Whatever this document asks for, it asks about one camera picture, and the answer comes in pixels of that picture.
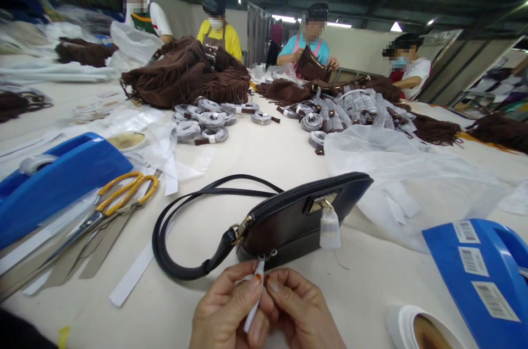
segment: bag handle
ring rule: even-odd
[[[217,188],[221,184],[236,179],[248,179],[257,181],[268,186],[277,193],[284,192],[279,187],[271,184],[270,182],[264,179],[260,179],[251,175],[238,174],[224,177],[202,188],[200,191],[192,192],[182,197],[179,197],[177,200],[168,204],[166,208],[162,211],[162,213],[159,215],[156,221],[156,225],[154,227],[154,232],[152,234],[152,250],[154,252],[154,257],[156,257],[156,261],[158,262],[159,266],[167,275],[177,278],[179,280],[195,280],[209,275],[209,273],[214,270],[217,266],[219,266],[221,262],[225,260],[227,255],[231,253],[231,250],[237,245],[237,241],[240,238],[238,226],[233,225],[222,235],[218,248],[216,249],[216,252],[214,253],[213,257],[205,260],[199,267],[186,268],[176,264],[167,252],[165,239],[167,227],[170,220],[172,220],[174,215],[183,205],[186,205],[190,201],[202,195],[243,195],[261,198],[269,198],[275,195],[272,192],[264,191]],[[180,205],[178,205],[177,208],[169,214],[168,218],[165,219],[166,215],[169,213],[172,207],[185,198],[186,200],[184,200]]]

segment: yellow shirt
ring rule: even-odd
[[[211,28],[211,23],[208,19],[203,21],[198,36],[196,37],[201,43],[204,42],[204,36]],[[217,40],[222,39],[224,33],[223,28],[220,30],[211,29],[209,33],[210,38],[216,38]],[[234,27],[227,24],[225,27],[225,50],[233,55],[236,59],[242,62],[242,49],[240,48],[240,39],[238,38],[237,31]]]

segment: rolled strap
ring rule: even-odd
[[[224,232],[224,234],[222,235],[222,238],[220,240],[220,243],[214,255],[210,259],[205,260],[199,267],[186,268],[186,267],[182,267],[181,265],[176,264],[176,262],[174,262],[171,259],[170,255],[167,252],[165,240],[166,240],[166,234],[167,234],[167,227],[168,227],[170,220],[174,217],[174,215],[178,212],[178,210],[183,205],[205,194],[208,194],[208,195],[243,195],[243,196],[261,197],[261,198],[269,198],[275,195],[272,192],[264,192],[264,191],[217,188],[219,185],[226,183],[228,181],[231,181],[231,180],[235,180],[235,179],[248,179],[248,180],[257,181],[262,184],[265,184],[266,186],[272,188],[278,193],[284,192],[282,189],[271,184],[270,182],[263,180],[263,179],[259,179],[254,176],[232,175],[232,176],[228,176],[223,179],[220,179],[218,181],[215,181],[214,183],[209,184],[208,186],[202,188],[200,191],[189,193],[171,202],[169,205],[166,206],[163,212],[159,215],[156,221],[156,225],[154,227],[154,232],[152,234],[152,250],[154,252],[154,257],[156,258],[156,261],[158,262],[161,269],[163,269],[163,271],[167,275],[173,278],[179,279],[179,280],[195,280],[203,276],[207,276],[212,270],[214,270],[217,266],[219,266],[222,263],[222,261],[225,260],[227,255],[233,249],[233,247],[235,247],[236,241],[238,239],[237,231],[233,227],[231,227],[226,232]],[[173,210],[168,215],[168,218],[166,219],[165,217],[167,216],[169,211],[173,208],[174,205],[176,205],[180,201],[182,202],[177,206],[175,210]]]

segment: barcode label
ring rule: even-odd
[[[480,249],[476,247],[459,247],[460,258],[467,273],[490,277]]]
[[[471,221],[456,221],[453,223],[453,227],[460,243],[480,243]]]
[[[478,296],[486,306],[486,309],[488,309],[491,317],[509,320],[511,322],[521,322],[495,283],[471,283],[473,283]]]

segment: hand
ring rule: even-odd
[[[299,49],[295,52],[294,55],[295,55],[295,61],[296,61],[296,62],[300,59],[300,57],[301,57],[301,55],[303,54],[303,52],[304,52],[304,48],[299,48]]]
[[[327,66],[331,68],[332,71],[336,71],[337,69],[339,69],[339,61],[337,60],[337,58],[330,58],[328,60]]]
[[[278,326],[293,349],[345,348],[321,290],[289,268],[266,276],[269,295],[280,309]]]
[[[245,262],[227,268],[198,303],[192,319],[190,349],[260,348],[264,346],[270,319],[279,314],[266,289],[248,334],[243,330],[244,319],[259,300],[262,277],[237,281],[255,272],[258,262]]]

